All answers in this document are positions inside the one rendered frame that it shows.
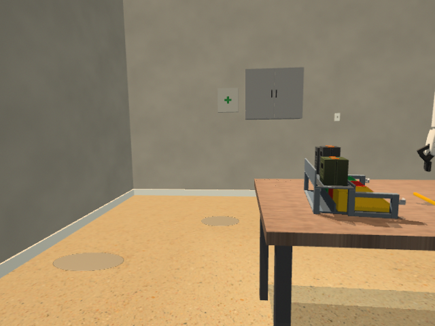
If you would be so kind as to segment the red open bin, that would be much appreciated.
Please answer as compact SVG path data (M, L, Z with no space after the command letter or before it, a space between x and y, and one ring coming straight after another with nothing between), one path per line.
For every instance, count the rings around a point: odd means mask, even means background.
M363 185L362 183L360 183L359 181L351 181L352 183L354 183L356 186L360 186L360 185ZM363 185L363 186L360 186L360 187L367 187L367 186L365 186L365 185ZM328 189L328 193L329 193L329 195L332 197L332 199L333 199L333 189Z

